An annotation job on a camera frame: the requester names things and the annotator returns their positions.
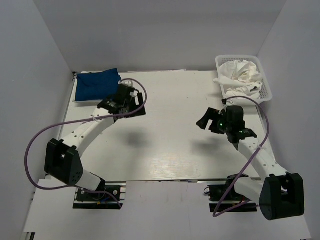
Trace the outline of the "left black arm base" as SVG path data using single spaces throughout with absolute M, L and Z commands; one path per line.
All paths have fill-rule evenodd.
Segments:
M 110 193 L 89 193 L 83 188 L 76 191 L 73 209 L 80 210 L 120 210 L 126 197 L 124 182 L 107 182 L 105 191 Z

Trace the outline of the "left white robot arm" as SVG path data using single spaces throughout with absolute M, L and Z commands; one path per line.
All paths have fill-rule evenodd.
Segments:
M 44 171 L 67 186 L 88 190 L 99 200 L 105 196 L 105 180 L 84 169 L 81 157 L 107 128 L 123 118 L 146 114 L 147 95 L 127 84 L 120 84 L 115 94 L 102 100 L 76 130 L 60 140 L 52 139 L 46 147 Z

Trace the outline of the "blue t-shirt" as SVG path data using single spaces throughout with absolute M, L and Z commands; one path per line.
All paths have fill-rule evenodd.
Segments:
M 117 68 L 96 73 L 77 74 L 76 102 L 104 100 L 117 92 L 121 76 Z

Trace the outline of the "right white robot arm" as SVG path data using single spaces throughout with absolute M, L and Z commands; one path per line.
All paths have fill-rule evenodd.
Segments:
M 255 203 L 269 221 L 302 216 L 305 213 L 304 181 L 298 173 L 290 173 L 279 165 L 264 148 L 258 136 L 246 127 L 241 106 L 228 106 L 223 110 L 208 108 L 196 123 L 212 133 L 226 135 L 234 148 L 247 159 L 261 181 L 251 179 L 244 170 L 227 177 L 224 189 L 210 198 L 218 199 L 213 217 L 234 211 L 243 205 Z

